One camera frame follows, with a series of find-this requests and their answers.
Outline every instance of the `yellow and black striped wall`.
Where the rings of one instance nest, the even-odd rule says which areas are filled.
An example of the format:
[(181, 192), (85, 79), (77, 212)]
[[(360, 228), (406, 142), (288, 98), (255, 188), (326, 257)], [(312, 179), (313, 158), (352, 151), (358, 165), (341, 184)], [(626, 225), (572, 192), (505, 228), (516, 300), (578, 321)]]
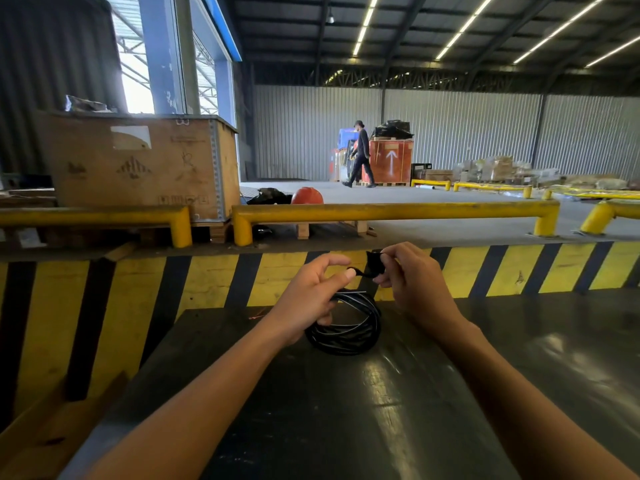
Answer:
[[(640, 242), (426, 250), (455, 298), (637, 287)], [(0, 263), (0, 429), (67, 375), (70, 400), (136, 373), (184, 310), (271, 306), (321, 252)], [(345, 251), (364, 268), (365, 251)], [(341, 269), (334, 267), (329, 274)], [(388, 289), (369, 280), (377, 300)]]

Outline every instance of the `black cable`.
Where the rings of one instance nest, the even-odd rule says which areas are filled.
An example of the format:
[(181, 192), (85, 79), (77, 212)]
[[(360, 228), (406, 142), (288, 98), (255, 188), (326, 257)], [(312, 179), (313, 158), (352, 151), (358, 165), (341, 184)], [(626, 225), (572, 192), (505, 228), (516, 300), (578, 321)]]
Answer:
[(357, 355), (372, 348), (380, 337), (380, 309), (366, 291), (341, 289), (332, 301), (341, 301), (363, 313), (366, 318), (357, 324), (329, 326), (314, 322), (305, 330), (311, 345), (332, 355)]

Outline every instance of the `person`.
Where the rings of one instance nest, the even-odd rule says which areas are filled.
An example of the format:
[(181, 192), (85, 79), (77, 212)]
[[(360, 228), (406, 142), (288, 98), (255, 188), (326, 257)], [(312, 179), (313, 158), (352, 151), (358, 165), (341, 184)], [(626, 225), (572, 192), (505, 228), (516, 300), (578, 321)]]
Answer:
[(356, 121), (354, 128), (358, 131), (358, 145), (354, 148), (351, 156), (357, 154), (356, 161), (353, 163), (349, 181), (343, 182), (342, 184), (347, 187), (352, 187), (358, 172), (364, 167), (364, 170), (369, 176), (369, 187), (377, 187), (376, 181), (373, 178), (373, 172), (371, 171), (371, 165), (369, 165), (369, 158), (371, 155), (369, 154), (369, 137), (367, 136), (367, 130), (364, 129), (364, 123), (361, 120)]
[[(385, 272), (375, 282), (391, 287), (396, 306), (448, 355), (522, 477), (637, 478), (462, 316), (434, 259), (408, 242), (382, 250), (381, 259)], [(302, 266), (249, 333), (98, 460), (88, 478), (198, 478), (279, 350), (313, 322), (331, 322), (330, 299), (355, 271), (324, 273), (349, 264), (346, 256), (324, 254)]]

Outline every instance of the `plywood crate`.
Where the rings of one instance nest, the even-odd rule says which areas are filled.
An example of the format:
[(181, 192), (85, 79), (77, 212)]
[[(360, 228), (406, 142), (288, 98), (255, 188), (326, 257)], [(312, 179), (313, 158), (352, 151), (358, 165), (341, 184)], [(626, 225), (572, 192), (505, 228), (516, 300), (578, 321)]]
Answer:
[[(376, 183), (411, 182), (411, 163), (413, 156), (412, 139), (370, 141), (369, 164)], [(367, 173), (362, 172), (362, 181), (369, 182)]]
[(240, 204), (236, 130), (217, 116), (42, 112), (38, 123), (60, 206), (188, 205), (206, 225)]

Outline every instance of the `yellow guard rail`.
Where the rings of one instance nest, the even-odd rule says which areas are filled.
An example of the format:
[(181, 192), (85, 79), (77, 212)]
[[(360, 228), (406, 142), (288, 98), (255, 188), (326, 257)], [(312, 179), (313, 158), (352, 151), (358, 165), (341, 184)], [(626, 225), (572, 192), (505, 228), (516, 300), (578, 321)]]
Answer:
[(640, 192), (636, 190), (595, 190), (551, 185), (542, 195), (542, 200), (551, 200), (552, 194), (572, 195), (580, 198), (614, 198), (620, 200), (640, 200)]
[(501, 184), (474, 184), (471, 182), (456, 182), (453, 184), (453, 192), (457, 192), (460, 187), (466, 189), (477, 190), (495, 190), (495, 191), (516, 191), (522, 192), (524, 198), (531, 198), (531, 192), (533, 190), (532, 185), (501, 185)]
[(0, 209), (0, 228), (145, 224), (168, 224), (176, 248), (192, 244), (189, 208), (183, 206)]
[(234, 205), (232, 223), (238, 246), (252, 243), (252, 225), (407, 219), (478, 219), (537, 217), (533, 235), (555, 235), (560, 203), (556, 201), (446, 203), (331, 203), (320, 205)]
[(580, 232), (585, 234), (603, 234), (607, 225), (616, 217), (640, 219), (640, 202), (615, 200), (600, 202), (590, 211), (580, 227)]
[(411, 186), (415, 187), (416, 185), (443, 185), (444, 190), (446, 190), (447, 192), (451, 188), (451, 182), (448, 180), (420, 180), (418, 178), (415, 178), (411, 181)]

